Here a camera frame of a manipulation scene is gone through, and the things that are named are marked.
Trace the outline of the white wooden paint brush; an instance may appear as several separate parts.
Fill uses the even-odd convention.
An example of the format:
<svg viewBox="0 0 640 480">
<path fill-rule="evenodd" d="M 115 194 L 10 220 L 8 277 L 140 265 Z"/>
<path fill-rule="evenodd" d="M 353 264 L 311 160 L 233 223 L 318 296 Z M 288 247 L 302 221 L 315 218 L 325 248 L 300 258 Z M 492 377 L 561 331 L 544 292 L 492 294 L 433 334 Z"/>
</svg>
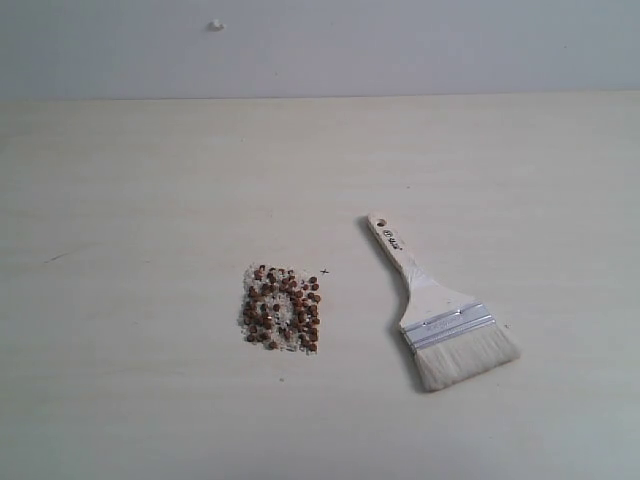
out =
<svg viewBox="0 0 640 480">
<path fill-rule="evenodd" d="M 520 358 L 521 349 L 479 299 L 445 287 L 419 265 L 389 217 L 367 222 L 402 277 L 407 305 L 398 330 L 423 388 L 435 392 Z"/>
</svg>

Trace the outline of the small white wall fixture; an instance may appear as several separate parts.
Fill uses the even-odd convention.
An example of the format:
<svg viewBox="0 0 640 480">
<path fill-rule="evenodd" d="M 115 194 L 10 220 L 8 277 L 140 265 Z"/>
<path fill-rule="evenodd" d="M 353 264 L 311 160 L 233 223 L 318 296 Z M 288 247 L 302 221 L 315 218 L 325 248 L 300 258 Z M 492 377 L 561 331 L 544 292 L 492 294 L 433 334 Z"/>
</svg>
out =
<svg viewBox="0 0 640 480">
<path fill-rule="evenodd" d="M 208 29 L 214 32 L 222 31 L 225 28 L 226 28 L 226 25 L 218 19 L 214 19 L 208 24 Z"/>
</svg>

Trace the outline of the pile of beans and rice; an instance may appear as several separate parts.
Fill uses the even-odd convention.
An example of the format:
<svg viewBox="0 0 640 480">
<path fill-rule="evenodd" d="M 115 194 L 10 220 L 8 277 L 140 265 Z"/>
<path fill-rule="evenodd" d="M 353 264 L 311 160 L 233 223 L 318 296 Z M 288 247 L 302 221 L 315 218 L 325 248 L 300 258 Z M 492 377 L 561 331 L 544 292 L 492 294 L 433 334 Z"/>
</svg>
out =
<svg viewBox="0 0 640 480">
<path fill-rule="evenodd" d="M 318 353 L 319 279 L 304 270 L 249 265 L 243 276 L 238 325 L 243 340 L 268 351 Z"/>
</svg>

